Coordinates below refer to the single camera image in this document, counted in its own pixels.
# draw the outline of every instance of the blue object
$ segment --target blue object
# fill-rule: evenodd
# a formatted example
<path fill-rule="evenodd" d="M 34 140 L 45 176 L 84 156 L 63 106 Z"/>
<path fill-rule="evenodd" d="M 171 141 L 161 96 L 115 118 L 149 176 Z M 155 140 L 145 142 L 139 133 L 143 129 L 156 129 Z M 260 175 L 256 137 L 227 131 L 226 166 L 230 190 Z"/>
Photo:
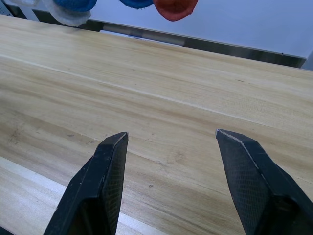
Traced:
<path fill-rule="evenodd" d="M 57 5 L 64 7 L 67 10 L 86 12 L 91 10 L 97 0 L 53 0 Z"/>
<path fill-rule="evenodd" d="M 152 0 L 120 0 L 124 5 L 129 6 L 131 8 L 144 8 L 151 6 L 153 4 Z"/>

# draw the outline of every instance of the wood grain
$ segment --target wood grain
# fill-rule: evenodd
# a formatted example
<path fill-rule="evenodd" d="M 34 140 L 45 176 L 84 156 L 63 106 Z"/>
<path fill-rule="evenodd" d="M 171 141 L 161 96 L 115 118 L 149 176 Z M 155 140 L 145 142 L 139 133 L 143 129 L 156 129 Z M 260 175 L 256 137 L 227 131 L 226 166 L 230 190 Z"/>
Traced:
<path fill-rule="evenodd" d="M 16 235 L 42 234 L 72 176 L 121 131 L 119 235 L 244 234 L 217 128 L 258 140 L 313 199 L 312 72 L 4 16 L 0 31 L 0 211 L 10 215 L 0 226 Z"/>

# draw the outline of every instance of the white wall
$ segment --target white wall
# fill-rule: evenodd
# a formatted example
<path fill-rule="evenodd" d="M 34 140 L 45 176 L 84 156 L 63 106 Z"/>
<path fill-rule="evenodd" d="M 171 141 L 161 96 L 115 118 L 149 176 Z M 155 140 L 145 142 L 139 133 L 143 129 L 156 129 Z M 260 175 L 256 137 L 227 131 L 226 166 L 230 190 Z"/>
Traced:
<path fill-rule="evenodd" d="M 178 22 L 164 19 L 153 5 L 136 10 L 98 0 L 91 19 L 306 58 L 313 50 L 312 0 L 199 0 L 194 13 Z"/>

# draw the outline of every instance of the red object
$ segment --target red object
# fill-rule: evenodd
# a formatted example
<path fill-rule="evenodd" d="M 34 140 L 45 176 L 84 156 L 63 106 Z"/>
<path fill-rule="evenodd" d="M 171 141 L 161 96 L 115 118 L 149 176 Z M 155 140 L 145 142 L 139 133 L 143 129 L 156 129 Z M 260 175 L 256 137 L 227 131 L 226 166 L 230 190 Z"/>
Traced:
<path fill-rule="evenodd" d="M 157 11 L 169 21 L 178 21 L 190 15 L 198 0 L 153 0 Z"/>

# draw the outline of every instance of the white object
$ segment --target white object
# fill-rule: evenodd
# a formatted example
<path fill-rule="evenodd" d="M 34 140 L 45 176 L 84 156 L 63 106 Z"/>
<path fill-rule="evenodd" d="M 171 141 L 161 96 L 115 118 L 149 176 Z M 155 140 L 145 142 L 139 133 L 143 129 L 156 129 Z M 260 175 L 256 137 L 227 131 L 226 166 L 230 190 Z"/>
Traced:
<path fill-rule="evenodd" d="M 5 7 L 5 5 L 0 0 L 0 15 L 12 16 L 11 12 Z"/>
<path fill-rule="evenodd" d="M 36 6 L 39 0 L 11 0 L 11 2 L 22 6 Z"/>
<path fill-rule="evenodd" d="M 80 26 L 89 19 L 90 11 L 76 12 L 70 11 L 57 5 L 53 0 L 42 0 L 47 10 L 60 23 L 68 26 Z"/>

